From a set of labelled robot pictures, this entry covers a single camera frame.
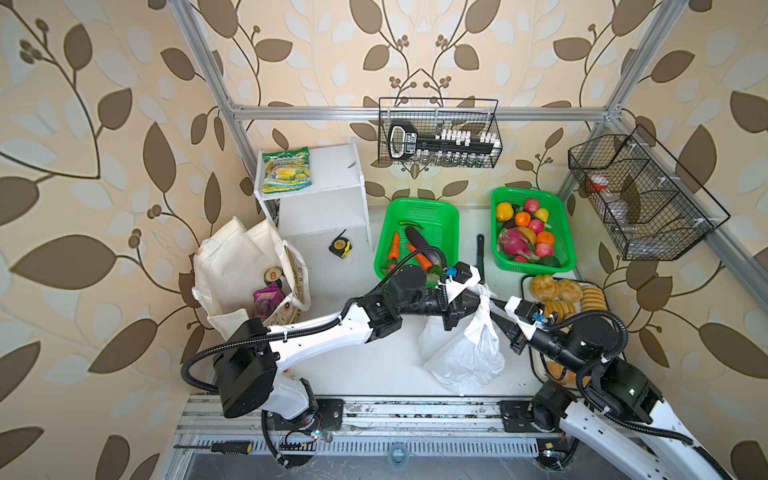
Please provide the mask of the purple snack bag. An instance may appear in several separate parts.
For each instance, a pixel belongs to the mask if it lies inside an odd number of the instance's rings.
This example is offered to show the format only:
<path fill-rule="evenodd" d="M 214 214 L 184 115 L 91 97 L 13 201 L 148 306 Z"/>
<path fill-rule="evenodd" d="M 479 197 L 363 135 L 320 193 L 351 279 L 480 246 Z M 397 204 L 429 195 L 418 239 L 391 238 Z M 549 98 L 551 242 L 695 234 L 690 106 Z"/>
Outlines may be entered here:
<path fill-rule="evenodd" d="M 284 299 L 285 295 L 278 282 L 271 283 L 265 288 L 254 292 L 251 317 L 261 321 L 267 320 Z"/>

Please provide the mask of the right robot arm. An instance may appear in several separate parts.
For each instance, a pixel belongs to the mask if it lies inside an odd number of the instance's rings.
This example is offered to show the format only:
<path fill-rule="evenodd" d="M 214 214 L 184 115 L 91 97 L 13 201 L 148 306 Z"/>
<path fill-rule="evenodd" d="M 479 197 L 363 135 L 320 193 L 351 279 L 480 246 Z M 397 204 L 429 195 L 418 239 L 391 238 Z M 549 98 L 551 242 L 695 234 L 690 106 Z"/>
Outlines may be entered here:
<path fill-rule="evenodd" d="M 526 410 L 502 403 L 506 424 L 569 435 L 631 479 L 730 478 L 660 389 L 623 359 L 629 332 L 616 315 L 587 310 L 556 322 L 542 305 L 511 299 L 491 318 L 514 352 L 537 351 L 575 375 L 573 389 L 546 381 Z"/>

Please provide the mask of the green white drink can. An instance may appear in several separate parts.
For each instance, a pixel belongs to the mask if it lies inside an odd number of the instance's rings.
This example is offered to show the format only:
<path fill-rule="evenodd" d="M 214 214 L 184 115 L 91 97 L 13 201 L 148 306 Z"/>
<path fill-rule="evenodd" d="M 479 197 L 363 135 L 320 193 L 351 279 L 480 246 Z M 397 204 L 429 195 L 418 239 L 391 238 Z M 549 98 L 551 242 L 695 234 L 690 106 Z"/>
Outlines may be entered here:
<path fill-rule="evenodd" d="M 276 285 L 278 288 L 283 288 L 284 274 L 283 270 L 279 266 L 268 268 L 264 273 L 264 282 L 267 287 Z"/>

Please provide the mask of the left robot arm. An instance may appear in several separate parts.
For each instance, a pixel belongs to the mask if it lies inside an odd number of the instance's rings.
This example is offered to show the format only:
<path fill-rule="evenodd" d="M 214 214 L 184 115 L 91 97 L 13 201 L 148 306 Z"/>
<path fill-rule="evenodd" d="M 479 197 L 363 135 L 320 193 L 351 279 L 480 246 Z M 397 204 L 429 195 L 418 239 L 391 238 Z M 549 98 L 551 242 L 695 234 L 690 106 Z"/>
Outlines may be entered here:
<path fill-rule="evenodd" d="M 182 379 L 218 396 L 227 418 L 260 409 L 307 422 L 318 410 L 311 385 L 285 377 L 284 371 L 334 350 L 383 339 L 401 328 L 406 315 L 438 316 L 451 330 L 478 309 L 477 267 L 465 262 L 448 266 L 441 257 L 438 282 L 430 288 L 426 272 L 410 262 L 415 256 L 408 254 L 371 291 L 348 299 L 335 315 L 274 327 L 246 320 L 228 341 L 186 360 Z"/>

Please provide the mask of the white plastic bag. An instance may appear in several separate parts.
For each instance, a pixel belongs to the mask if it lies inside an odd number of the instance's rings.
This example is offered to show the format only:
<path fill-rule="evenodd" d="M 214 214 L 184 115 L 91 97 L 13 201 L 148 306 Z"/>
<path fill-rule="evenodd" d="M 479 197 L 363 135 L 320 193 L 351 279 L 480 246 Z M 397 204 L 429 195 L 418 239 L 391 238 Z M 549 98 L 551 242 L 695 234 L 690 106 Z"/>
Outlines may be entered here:
<path fill-rule="evenodd" d="M 490 316 L 491 290 L 485 285 L 472 288 L 479 294 L 479 306 L 456 329 L 447 332 L 438 316 L 427 318 L 417 345 L 422 367 L 453 394 L 480 392 L 505 368 L 499 336 Z"/>

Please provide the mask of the cream floral tote bag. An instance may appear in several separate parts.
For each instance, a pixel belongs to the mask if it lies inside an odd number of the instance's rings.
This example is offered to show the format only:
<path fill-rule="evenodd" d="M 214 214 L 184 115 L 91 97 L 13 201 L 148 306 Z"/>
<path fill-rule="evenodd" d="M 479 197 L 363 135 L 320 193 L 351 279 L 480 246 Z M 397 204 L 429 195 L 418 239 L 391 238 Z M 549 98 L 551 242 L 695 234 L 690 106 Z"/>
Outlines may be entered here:
<path fill-rule="evenodd" d="M 270 267 L 283 270 L 285 299 L 264 325 L 294 324 L 311 306 L 304 258 L 267 220 L 248 229 L 232 218 L 203 241 L 193 264 L 192 295 L 206 311 L 208 323 L 225 339 L 252 318 L 253 293 L 266 287 L 264 273 Z"/>

